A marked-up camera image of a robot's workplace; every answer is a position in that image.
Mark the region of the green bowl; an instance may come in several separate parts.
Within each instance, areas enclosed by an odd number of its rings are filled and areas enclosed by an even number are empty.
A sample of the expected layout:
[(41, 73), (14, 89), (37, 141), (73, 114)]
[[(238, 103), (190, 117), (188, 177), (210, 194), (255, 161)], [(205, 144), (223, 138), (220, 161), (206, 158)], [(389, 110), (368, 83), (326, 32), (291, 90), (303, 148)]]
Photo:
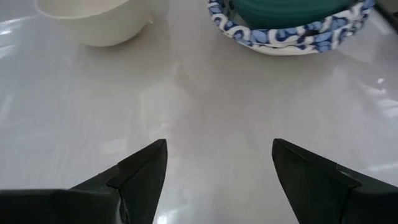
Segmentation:
[(254, 29), (283, 29), (319, 21), (357, 0), (232, 0), (235, 11)]

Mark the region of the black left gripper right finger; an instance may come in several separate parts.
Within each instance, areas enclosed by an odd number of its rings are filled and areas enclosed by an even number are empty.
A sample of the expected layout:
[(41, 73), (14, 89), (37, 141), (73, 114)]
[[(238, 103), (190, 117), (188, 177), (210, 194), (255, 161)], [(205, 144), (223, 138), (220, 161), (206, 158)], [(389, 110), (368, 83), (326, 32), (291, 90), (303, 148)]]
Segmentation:
[(398, 187), (280, 138), (272, 160), (299, 224), (398, 224)]

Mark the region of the cream bowl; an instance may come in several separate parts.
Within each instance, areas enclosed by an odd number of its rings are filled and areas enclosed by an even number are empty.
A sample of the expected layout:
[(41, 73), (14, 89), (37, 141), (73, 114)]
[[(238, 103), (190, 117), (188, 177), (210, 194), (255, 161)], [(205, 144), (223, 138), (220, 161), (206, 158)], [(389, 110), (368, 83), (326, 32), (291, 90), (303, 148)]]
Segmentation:
[(150, 21), (146, 0), (35, 0), (35, 7), (79, 43), (93, 47), (125, 42)]

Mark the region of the white blue-patterned bottom bowl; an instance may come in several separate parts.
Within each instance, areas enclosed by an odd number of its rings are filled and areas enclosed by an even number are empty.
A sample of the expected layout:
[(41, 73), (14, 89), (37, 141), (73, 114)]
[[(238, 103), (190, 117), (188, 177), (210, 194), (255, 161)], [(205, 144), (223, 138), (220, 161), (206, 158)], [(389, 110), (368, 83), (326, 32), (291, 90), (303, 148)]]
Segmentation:
[(350, 22), (349, 24), (325, 31), (320, 34), (313, 34), (306, 37), (299, 37), (296, 43), (287, 44), (282, 47), (274, 47), (270, 44), (243, 43), (242, 45), (256, 52), (267, 55), (306, 55), (327, 52), (337, 48), (345, 39), (354, 36), (363, 28), (365, 19)]

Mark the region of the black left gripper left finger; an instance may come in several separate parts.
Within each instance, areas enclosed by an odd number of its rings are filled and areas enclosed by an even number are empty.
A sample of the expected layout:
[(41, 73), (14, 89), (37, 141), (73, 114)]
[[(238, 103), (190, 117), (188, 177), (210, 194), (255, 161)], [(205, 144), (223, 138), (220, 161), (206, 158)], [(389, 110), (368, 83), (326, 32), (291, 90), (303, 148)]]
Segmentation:
[(152, 224), (166, 169), (158, 139), (70, 189), (0, 190), (0, 224)]

